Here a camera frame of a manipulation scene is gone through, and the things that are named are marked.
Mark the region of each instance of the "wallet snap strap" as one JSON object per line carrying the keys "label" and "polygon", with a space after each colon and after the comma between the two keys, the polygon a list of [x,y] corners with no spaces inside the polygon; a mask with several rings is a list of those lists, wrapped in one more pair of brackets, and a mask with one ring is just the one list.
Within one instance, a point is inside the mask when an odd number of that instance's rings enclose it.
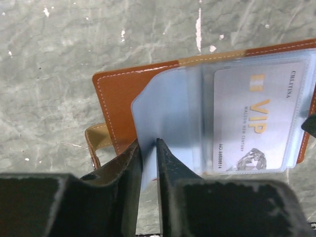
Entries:
{"label": "wallet snap strap", "polygon": [[93,125],[84,132],[84,135],[91,155],[93,169],[98,169],[101,167],[101,163],[96,151],[112,145],[107,125],[106,123]]}

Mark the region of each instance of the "stone floor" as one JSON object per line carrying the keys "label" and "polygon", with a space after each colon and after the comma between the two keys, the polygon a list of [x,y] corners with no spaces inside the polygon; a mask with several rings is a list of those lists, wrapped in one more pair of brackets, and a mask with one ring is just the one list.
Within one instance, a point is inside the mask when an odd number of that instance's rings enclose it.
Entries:
{"label": "stone floor", "polygon": [[[0,172],[92,170],[83,132],[104,121],[96,71],[313,38],[315,20],[314,0],[1,0]],[[315,144],[302,164],[269,175],[291,186],[309,221]],[[137,232],[159,232],[154,182]]]}

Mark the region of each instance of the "brown leather wallet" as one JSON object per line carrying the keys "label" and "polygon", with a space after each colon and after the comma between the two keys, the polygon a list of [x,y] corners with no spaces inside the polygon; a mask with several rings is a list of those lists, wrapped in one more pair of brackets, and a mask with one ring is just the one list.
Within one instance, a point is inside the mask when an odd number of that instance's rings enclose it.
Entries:
{"label": "brown leather wallet", "polygon": [[[116,154],[119,155],[136,139],[136,130],[130,108],[131,103],[158,73],[182,66],[308,48],[316,48],[316,39],[193,56],[176,61],[96,73],[93,75],[93,84],[106,122],[94,125],[85,132],[94,167],[100,167],[100,161],[95,153],[97,149],[113,144]],[[315,104],[316,92],[314,91],[310,113],[315,112]],[[297,163],[304,160],[308,138],[309,135],[305,132]]]}

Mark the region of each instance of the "gray marble surface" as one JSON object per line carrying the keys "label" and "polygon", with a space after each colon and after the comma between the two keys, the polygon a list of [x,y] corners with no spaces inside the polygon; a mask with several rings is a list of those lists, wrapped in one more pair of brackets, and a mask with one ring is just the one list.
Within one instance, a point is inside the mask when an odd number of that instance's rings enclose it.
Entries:
{"label": "gray marble surface", "polygon": [[[92,170],[83,132],[104,121],[96,71],[312,38],[315,20],[314,0],[1,0],[0,172]],[[315,144],[302,164],[268,176],[291,186],[310,221]],[[137,232],[159,232],[155,182]]]}

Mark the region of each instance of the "card holder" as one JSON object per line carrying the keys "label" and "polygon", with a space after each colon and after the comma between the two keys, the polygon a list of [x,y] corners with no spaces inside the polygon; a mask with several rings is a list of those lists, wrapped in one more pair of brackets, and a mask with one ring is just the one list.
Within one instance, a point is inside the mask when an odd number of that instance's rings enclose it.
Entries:
{"label": "card holder", "polygon": [[131,106],[144,158],[143,187],[157,175],[157,138],[197,174],[293,168],[315,65],[316,51],[310,49],[157,74]]}

